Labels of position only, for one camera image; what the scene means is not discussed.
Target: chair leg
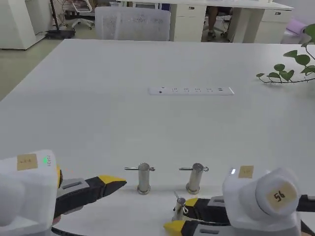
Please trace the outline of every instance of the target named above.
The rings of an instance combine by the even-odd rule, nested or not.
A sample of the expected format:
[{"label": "chair leg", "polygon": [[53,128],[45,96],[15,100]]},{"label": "chair leg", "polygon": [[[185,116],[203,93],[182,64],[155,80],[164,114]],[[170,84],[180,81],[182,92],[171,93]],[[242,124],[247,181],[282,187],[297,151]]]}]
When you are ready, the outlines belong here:
[{"label": "chair leg", "polygon": [[90,29],[92,28],[91,24],[87,20],[83,19],[81,22],[87,27],[89,27]]},{"label": "chair leg", "polygon": [[74,28],[79,22],[81,22],[81,19],[77,19],[71,27]]}]

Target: label sticker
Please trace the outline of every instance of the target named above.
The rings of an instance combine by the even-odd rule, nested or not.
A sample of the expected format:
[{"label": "label sticker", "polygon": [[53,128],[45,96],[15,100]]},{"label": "label sticker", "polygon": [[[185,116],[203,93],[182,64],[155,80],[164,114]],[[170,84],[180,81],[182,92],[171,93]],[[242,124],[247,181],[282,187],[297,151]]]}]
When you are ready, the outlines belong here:
[{"label": "label sticker", "polygon": [[294,187],[286,182],[280,188],[274,189],[266,195],[266,198],[273,210],[279,211],[297,198]]},{"label": "label sticker", "polygon": [[36,154],[23,154],[17,156],[17,170],[24,171],[30,169],[37,169],[37,157]]},{"label": "label sticker", "polygon": [[241,166],[238,178],[252,178],[254,166]]}]

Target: floor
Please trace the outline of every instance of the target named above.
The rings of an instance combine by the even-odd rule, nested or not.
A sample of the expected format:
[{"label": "floor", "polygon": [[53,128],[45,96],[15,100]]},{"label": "floor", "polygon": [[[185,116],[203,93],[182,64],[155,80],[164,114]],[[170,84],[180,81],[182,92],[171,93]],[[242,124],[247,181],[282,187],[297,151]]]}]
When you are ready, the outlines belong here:
[{"label": "floor", "polygon": [[[222,42],[220,33],[214,40]],[[88,30],[85,25],[76,26],[75,38],[95,39],[95,30]],[[207,31],[202,35],[202,41],[207,42]],[[0,50],[0,101],[4,99],[30,73],[61,40],[42,41],[27,51]]]}]

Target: metal peg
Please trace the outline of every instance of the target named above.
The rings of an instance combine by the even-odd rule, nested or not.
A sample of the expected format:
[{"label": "metal peg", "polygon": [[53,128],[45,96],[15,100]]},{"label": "metal peg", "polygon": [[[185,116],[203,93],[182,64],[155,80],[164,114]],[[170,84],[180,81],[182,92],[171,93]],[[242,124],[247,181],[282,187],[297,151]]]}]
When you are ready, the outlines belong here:
[{"label": "metal peg", "polygon": [[146,195],[150,192],[149,184],[149,173],[150,171],[155,171],[154,167],[150,167],[147,163],[141,163],[138,168],[126,167],[126,171],[138,171],[139,174],[139,185],[137,187],[138,193],[141,195]]},{"label": "metal peg", "polygon": [[188,209],[185,207],[186,199],[179,197],[176,192],[174,192],[174,193],[175,193],[177,200],[176,200],[176,206],[174,208],[174,216],[172,218],[172,221],[182,220],[184,213],[185,214],[188,213]]},{"label": "metal peg", "polygon": [[202,173],[209,170],[208,167],[204,167],[200,163],[193,164],[192,168],[179,168],[180,171],[191,171],[189,182],[186,185],[186,190],[190,194],[197,194],[200,189],[200,181]]}]

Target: metal cylinder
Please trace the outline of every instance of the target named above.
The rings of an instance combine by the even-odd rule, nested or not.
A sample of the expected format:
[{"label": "metal cylinder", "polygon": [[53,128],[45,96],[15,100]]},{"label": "metal cylinder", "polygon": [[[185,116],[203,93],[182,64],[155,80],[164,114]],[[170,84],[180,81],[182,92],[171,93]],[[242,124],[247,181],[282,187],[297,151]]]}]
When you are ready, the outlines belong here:
[{"label": "metal cylinder", "polygon": [[177,199],[176,206],[175,206],[175,212],[174,212],[174,216],[172,218],[172,221],[183,219],[185,203],[186,203],[185,198],[178,198]]},{"label": "metal cylinder", "polygon": [[150,166],[147,163],[141,163],[139,165],[139,185],[138,192],[142,195],[146,195],[150,191]]},{"label": "metal cylinder", "polygon": [[199,185],[200,185],[200,181],[201,181],[201,177],[202,177],[202,173],[204,169],[205,168],[200,163],[195,163],[192,166],[189,182],[186,185],[186,190],[190,194],[197,194],[199,192],[199,189],[200,189]]}]

